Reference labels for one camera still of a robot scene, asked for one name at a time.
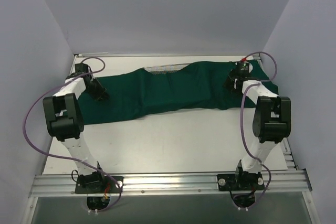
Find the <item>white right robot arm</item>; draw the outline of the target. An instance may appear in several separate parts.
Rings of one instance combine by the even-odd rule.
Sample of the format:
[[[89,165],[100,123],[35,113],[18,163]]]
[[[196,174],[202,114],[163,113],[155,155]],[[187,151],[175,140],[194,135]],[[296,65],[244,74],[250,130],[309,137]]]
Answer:
[[[252,182],[251,174],[261,172],[271,151],[291,132],[291,101],[270,91],[261,80],[251,76],[252,65],[248,61],[235,63],[224,87],[240,92],[240,132],[247,155],[240,161],[240,171],[233,175],[236,187],[244,189]],[[247,145],[244,135],[244,106],[248,98],[255,105],[252,131],[255,140]]]

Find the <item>dark green surgical cloth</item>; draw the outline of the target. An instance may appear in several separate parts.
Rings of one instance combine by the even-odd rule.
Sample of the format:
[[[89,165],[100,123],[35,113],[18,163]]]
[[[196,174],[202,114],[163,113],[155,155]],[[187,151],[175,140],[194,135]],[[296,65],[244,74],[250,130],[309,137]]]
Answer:
[[[232,62],[201,61],[165,74],[144,69],[99,77],[109,99],[94,101],[87,93],[78,99],[86,125],[135,120],[149,114],[180,109],[238,108],[242,94],[224,87]]]

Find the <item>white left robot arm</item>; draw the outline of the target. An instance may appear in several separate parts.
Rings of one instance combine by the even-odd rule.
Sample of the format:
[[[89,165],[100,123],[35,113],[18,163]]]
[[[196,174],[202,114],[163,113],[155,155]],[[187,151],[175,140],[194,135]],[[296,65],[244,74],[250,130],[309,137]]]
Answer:
[[[75,64],[75,71],[65,85],[50,97],[43,98],[43,108],[50,136],[55,137],[75,161],[78,174],[89,176],[87,186],[94,192],[105,188],[106,179],[98,174],[99,162],[92,156],[83,136],[84,119],[78,103],[82,93],[94,101],[109,99],[107,89],[93,76],[90,66]]]

